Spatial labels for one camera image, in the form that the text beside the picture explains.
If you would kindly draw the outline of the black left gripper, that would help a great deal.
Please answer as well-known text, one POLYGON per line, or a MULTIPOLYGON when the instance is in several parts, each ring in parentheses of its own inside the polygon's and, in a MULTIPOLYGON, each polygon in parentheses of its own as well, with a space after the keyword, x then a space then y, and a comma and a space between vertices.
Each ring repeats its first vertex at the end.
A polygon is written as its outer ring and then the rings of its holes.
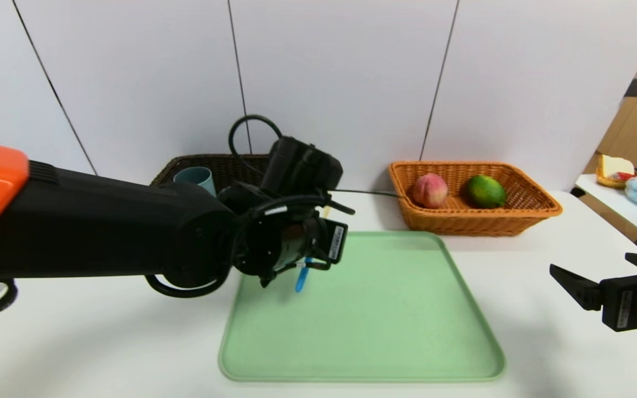
POLYGON ((304 220, 302 256, 324 264, 338 264, 346 244, 347 225, 330 219, 313 217, 304 220))

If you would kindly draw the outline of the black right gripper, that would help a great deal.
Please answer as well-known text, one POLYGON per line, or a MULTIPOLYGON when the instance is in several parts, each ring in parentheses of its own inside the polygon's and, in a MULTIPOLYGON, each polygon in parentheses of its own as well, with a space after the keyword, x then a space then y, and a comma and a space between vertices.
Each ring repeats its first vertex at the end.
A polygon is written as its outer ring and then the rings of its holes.
MULTIPOLYGON (((626 253, 625 259, 637 267, 637 254, 626 253)), ((615 332, 637 330, 637 275, 610 278, 599 284, 555 264, 549 266, 549 272, 582 309, 602 309, 602 322, 607 327, 615 332)))

